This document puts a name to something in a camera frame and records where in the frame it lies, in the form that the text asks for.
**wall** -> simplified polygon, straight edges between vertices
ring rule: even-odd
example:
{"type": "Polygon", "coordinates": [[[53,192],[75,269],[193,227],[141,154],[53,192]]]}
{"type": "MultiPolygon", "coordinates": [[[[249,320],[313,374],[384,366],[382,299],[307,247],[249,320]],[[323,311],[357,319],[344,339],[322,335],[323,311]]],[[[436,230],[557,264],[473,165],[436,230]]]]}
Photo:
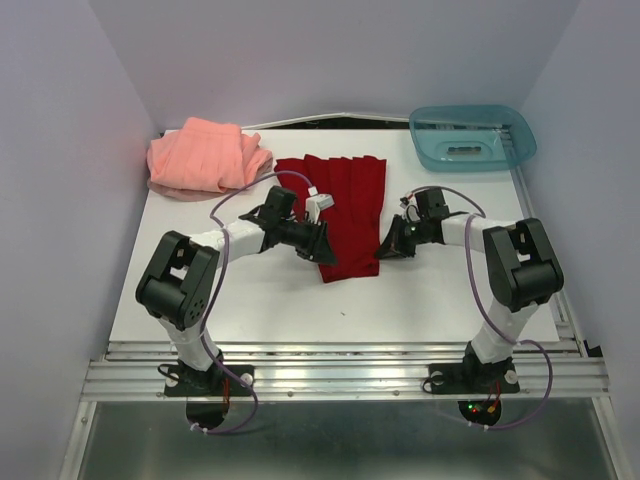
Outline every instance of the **wall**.
{"type": "Polygon", "coordinates": [[[90,0],[152,118],[519,107],[578,0],[90,0]]]}
{"type": "Polygon", "coordinates": [[[0,476],[57,478],[154,128],[85,0],[2,2],[0,85],[0,476]]]}
{"type": "Polygon", "coordinates": [[[627,452],[640,474],[640,3],[583,0],[523,113],[525,168],[589,343],[600,344],[627,452]]]}

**white table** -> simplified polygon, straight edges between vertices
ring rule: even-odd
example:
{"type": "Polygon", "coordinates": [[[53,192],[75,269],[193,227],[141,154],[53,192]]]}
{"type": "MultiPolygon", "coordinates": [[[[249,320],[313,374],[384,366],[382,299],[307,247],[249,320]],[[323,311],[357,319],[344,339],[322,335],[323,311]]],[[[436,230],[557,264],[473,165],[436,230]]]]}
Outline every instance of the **white table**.
{"type": "MultiPolygon", "coordinates": [[[[381,239],[398,199],[421,185],[446,185],[467,194],[494,219],[519,219],[522,210],[509,172],[436,174],[425,170],[404,131],[260,131],[261,145],[274,157],[321,158],[374,155],[387,159],[381,239]]],[[[219,216],[235,220],[263,202],[267,180],[225,205],[219,216]]],[[[452,211],[470,211],[463,200],[445,193],[452,211]]],[[[169,230],[194,234],[214,228],[209,211],[217,200],[182,203],[149,192],[122,290],[111,341],[167,341],[156,319],[136,303],[134,292],[160,237],[169,230]]],[[[482,255],[473,256],[480,292],[488,307],[491,291],[482,255]]],[[[418,247],[413,260],[381,262],[378,277],[323,284],[317,266],[277,246],[233,262],[209,320],[220,342],[466,342],[478,331],[478,313],[467,278],[462,248],[418,247]]],[[[544,305],[522,338],[557,341],[554,314],[544,305]]]]}

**dark red towel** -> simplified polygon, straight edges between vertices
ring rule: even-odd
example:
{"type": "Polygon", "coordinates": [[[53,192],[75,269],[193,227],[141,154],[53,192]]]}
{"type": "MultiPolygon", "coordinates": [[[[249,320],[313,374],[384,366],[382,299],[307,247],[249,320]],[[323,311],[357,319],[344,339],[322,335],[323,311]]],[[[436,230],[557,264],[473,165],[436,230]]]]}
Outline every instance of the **dark red towel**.
{"type": "MultiPolygon", "coordinates": [[[[325,283],[378,275],[380,264],[373,254],[380,246],[386,163],[386,160],[370,156],[322,160],[305,155],[302,160],[285,158],[277,161],[276,172],[302,173],[319,193],[333,196],[335,205],[322,212],[322,219],[329,225],[329,243],[338,265],[320,265],[325,283]]],[[[298,195],[300,202],[295,212],[301,217],[309,196],[306,183],[294,175],[280,175],[278,179],[283,187],[298,195]]]]}

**plastic container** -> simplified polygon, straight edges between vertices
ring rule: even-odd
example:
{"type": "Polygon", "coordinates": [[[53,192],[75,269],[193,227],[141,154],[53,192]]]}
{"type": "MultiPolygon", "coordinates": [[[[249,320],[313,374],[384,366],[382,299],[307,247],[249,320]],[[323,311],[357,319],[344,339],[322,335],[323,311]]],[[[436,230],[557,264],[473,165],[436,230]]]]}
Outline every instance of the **plastic container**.
{"type": "Polygon", "coordinates": [[[419,108],[409,129],[420,163],[435,172],[508,170],[537,150],[522,115],[502,105],[419,108]]]}

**folded pink cloth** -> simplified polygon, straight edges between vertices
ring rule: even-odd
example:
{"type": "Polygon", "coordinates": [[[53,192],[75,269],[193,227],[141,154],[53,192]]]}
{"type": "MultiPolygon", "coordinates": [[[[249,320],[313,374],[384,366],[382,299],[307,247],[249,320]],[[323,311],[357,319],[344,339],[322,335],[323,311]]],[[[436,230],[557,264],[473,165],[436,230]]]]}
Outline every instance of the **folded pink cloth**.
{"type": "Polygon", "coordinates": [[[271,151],[258,147],[238,125],[189,118],[181,130],[151,141],[149,188],[181,200],[201,200],[240,188],[271,166],[271,151]]]}

